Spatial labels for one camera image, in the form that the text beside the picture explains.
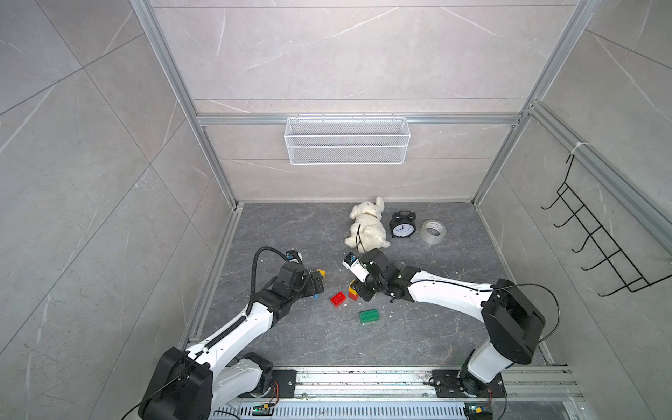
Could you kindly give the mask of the red square lego brick bottom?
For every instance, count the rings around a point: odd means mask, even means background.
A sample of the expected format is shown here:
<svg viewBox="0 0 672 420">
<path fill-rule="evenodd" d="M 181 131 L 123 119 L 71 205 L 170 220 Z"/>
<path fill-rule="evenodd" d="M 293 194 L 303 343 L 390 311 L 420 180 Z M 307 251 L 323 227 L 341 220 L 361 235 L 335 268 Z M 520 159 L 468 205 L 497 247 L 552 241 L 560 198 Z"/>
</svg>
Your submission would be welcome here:
<svg viewBox="0 0 672 420">
<path fill-rule="evenodd" d="M 343 292 L 338 292 L 330 298 L 330 302 L 335 308 L 338 308 L 344 305 L 347 299 L 348 297 Z"/>
</svg>

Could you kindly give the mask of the aluminium mounting rail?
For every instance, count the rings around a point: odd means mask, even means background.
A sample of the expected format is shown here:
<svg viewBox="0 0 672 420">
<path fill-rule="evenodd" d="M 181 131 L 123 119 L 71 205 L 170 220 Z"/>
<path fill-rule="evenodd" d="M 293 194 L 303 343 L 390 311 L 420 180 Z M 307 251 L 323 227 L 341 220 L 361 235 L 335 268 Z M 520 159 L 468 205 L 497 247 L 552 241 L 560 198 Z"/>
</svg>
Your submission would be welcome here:
<svg viewBox="0 0 672 420">
<path fill-rule="evenodd" d="M 431 367 L 294 369 L 298 373 L 295 395 L 282 399 L 440 398 L 428 383 L 434 371 Z M 506 389 L 505 397 L 514 401 L 566 401 L 583 397 L 567 367 L 514 367 L 501 374 Z"/>
</svg>

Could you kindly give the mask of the white plush dog toy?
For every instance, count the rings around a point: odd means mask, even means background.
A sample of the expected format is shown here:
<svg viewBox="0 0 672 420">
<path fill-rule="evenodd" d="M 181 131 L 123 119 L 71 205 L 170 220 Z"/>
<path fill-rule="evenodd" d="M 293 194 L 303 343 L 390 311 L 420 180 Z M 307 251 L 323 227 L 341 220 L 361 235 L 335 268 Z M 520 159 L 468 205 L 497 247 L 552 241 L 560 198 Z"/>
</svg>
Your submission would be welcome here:
<svg viewBox="0 0 672 420">
<path fill-rule="evenodd" d="M 344 243 L 360 253 L 368 250 L 387 249 L 390 242 L 387 240 L 386 229 L 383 227 L 384 199 L 377 197 L 375 201 L 363 201 L 355 205 L 349 218 L 353 221 L 350 227 L 350 236 Z"/>
</svg>

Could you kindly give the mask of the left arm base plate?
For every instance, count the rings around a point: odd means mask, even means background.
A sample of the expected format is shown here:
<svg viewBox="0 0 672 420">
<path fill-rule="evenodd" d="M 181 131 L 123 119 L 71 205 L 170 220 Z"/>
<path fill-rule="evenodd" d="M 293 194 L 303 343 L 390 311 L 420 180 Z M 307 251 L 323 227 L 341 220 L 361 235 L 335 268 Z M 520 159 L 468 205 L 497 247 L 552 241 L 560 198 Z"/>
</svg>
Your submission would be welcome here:
<svg viewBox="0 0 672 420">
<path fill-rule="evenodd" d="M 236 388 L 235 397 L 244 398 L 292 398 L 297 386 L 295 369 L 272 369 L 262 371 L 254 387 L 243 385 Z"/>
</svg>

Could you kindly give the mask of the dark green long lego brick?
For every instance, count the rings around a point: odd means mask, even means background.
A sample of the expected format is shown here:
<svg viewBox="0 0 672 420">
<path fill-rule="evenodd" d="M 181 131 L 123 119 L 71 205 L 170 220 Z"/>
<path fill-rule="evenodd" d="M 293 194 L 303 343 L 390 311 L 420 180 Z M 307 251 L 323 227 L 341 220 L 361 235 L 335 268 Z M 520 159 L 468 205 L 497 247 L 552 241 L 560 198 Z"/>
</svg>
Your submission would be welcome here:
<svg viewBox="0 0 672 420">
<path fill-rule="evenodd" d="M 380 319 L 380 313 L 376 309 L 359 312 L 359 320 L 360 323 L 362 323 L 362 325 L 376 322 L 379 319 Z"/>
</svg>

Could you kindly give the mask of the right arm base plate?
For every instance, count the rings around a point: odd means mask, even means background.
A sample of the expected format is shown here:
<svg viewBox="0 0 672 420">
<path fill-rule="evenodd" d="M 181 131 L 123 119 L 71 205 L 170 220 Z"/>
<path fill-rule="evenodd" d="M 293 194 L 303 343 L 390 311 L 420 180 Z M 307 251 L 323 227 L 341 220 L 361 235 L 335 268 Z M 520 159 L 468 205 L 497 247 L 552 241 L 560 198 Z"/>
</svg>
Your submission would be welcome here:
<svg viewBox="0 0 672 420">
<path fill-rule="evenodd" d="M 490 383 L 483 383 L 467 371 L 458 369 L 434 369 L 428 381 L 437 397 L 500 398 L 505 397 L 506 389 L 502 374 L 497 374 Z"/>
</svg>

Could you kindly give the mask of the black alarm clock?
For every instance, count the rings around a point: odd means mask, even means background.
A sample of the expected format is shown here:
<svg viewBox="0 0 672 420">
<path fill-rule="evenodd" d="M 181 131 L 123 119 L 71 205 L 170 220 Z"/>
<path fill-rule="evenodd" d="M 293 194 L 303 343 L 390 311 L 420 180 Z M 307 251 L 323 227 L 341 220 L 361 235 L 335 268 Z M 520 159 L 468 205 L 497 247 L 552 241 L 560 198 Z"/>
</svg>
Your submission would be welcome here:
<svg viewBox="0 0 672 420">
<path fill-rule="evenodd" d="M 390 233 L 395 238 L 408 238 L 415 234 L 417 214 L 408 210 L 393 213 L 390 220 Z"/>
</svg>

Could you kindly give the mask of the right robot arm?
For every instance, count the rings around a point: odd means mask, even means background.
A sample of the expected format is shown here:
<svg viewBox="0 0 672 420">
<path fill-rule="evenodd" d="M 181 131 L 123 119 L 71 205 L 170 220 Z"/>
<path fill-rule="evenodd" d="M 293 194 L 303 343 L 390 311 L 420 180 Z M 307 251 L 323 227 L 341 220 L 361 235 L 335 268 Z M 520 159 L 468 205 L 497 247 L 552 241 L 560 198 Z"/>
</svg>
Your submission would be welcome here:
<svg viewBox="0 0 672 420">
<path fill-rule="evenodd" d="M 472 350 L 458 373 L 458 388 L 481 397 L 497 376 L 515 364 L 529 365 L 545 327 L 545 318 L 518 285 L 500 279 L 493 285 L 435 276 L 413 267 L 352 264 L 351 283 L 369 301 L 378 293 L 394 300 L 433 304 L 466 314 L 486 326 L 488 338 Z"/>
</svg>

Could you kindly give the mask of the clear tape roll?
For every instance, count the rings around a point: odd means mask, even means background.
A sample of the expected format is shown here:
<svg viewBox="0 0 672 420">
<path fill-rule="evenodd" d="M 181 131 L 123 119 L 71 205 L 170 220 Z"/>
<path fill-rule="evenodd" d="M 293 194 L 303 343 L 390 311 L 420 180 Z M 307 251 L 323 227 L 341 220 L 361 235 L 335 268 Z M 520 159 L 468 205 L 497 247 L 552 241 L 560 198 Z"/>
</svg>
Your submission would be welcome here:
<svg viewBox="0 0 672 420">
<path fill-rule="evenodd" d="M 446 226 L 439 220 L 426 220 L 420 229 L 420 238 L 430 245 L 442 243 L 446 237 Z"/>
</svg>

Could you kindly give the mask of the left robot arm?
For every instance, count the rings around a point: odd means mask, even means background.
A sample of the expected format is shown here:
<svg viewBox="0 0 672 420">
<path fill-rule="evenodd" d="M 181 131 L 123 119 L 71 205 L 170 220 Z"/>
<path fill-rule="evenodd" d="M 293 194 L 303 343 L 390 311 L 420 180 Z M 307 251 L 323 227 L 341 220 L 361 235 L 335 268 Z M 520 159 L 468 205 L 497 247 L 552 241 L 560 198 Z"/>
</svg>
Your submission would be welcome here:
<svg viewBox="0 0 672 420">
<path fill-rule="evenodd" d="M 325 273 L 308 271 L 296 260 L 258 292 L 234 320 L 203 341 L 180 350 L 170 348 L 159 359 L 138 404 L 142 419 L 207 419 L 215 404 L 246 393 L 265 394 L 273 364 L 254 353 L 231 362 L 250 342 L 271 330 L 299 299 L 324 291 Z"/>
</svg>

